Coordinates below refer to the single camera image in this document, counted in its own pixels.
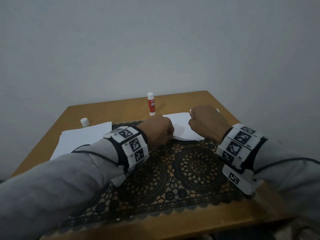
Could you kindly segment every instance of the wooden table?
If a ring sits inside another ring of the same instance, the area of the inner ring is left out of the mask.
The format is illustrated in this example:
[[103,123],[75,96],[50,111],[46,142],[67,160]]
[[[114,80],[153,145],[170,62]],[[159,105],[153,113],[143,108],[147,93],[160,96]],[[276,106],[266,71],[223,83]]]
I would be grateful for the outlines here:
[[[208,91],[188,92],[155,97],[157,114],[189,112],[196,105],[210,104],[234,125],[239,121]],[[146,97],[69,106],[43,136],[12,176],[48,161],[56,148],[62,131],[77,129],[80,119],[87,117],[90,125],[144,120],[150,117]],[[80,232],[42,237],[43,239],[182,239],[225,229],[273,222],[292,217],[278,194],[266,184],[257,190],[254,200],[209,205],[206,208],[148,216],[132,222],[109,224]]]

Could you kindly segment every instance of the white wall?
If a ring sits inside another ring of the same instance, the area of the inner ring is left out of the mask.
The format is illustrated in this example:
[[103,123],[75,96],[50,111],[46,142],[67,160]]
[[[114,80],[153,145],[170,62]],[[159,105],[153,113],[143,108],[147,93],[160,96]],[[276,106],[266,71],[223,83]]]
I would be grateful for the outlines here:
[[0,0],[0,179],[67,106],[208,90],[320,153],[319,0]]

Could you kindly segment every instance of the glue stick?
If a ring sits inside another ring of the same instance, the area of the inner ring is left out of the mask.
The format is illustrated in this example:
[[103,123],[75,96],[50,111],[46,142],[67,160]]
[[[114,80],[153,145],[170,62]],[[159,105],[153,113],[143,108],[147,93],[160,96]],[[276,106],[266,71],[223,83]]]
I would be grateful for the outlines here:
[[149,114],[151,116],[156,114],[155,108],[155,97],[153,96],[153,92],[148,92],[148,103],[149,103]]

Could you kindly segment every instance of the red glue stick label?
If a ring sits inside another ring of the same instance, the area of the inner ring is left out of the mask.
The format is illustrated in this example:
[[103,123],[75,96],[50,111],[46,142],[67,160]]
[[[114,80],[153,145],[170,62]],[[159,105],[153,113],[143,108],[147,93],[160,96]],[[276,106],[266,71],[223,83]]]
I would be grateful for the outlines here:
[[148,100],[149,102],[149,111],[150,113],[154,113],[156,111],[156,107],[155,107],[155,100]]

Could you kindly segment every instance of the person's right hand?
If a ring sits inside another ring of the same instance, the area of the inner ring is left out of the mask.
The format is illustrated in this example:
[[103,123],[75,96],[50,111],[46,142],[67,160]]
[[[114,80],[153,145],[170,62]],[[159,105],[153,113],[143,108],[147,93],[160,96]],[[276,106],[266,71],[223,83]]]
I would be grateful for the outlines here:
[[222,142],[222,137],[226,131],[231,128],[225,117],[210,105],[194,107],[191,110],[189,125],[200,136],[213,139],[219,143]]

